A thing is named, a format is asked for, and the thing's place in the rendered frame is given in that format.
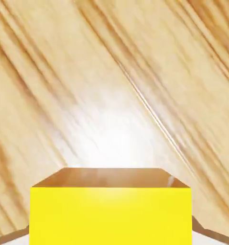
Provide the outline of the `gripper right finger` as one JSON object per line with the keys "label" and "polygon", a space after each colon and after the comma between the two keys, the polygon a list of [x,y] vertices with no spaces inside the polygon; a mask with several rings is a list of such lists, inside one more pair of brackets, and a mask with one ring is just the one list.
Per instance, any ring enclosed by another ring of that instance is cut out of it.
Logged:
{"label": "gripper right finger", "polygon": [[229,245],[229,237],[225,236],[223,234],[214,232],[209,229],[205,229],[199,222],[198,220],[192,216],[192,229],[194,232],[199,233],[201,235],[204,235],[206,237],[212,238],[214,240],[217,240],[219,242],[223,242]]}

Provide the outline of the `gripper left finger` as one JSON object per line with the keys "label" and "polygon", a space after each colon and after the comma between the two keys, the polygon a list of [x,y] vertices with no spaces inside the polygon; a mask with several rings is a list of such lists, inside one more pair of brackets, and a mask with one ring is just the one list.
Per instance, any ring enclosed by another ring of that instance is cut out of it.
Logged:
{"label": "gripper left finger", "polygon": [[29,226],[27,226],[24,229],[14,231],[10,234],[2,235],[2,236],[0,236],[0,245],[7,243],[7,242],[11,242],[15,239],[21,238],[21,237],[28,235],[28,234],[29,234]]}

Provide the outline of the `small yellow cube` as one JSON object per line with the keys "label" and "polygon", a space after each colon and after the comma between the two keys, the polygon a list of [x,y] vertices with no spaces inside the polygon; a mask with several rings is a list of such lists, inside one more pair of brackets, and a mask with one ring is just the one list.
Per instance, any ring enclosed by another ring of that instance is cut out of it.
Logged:
{"label": "small yellow cube", "polygon": [[192,245],[192,195],[159,168],[63,168],[30,189],[30,245]]}

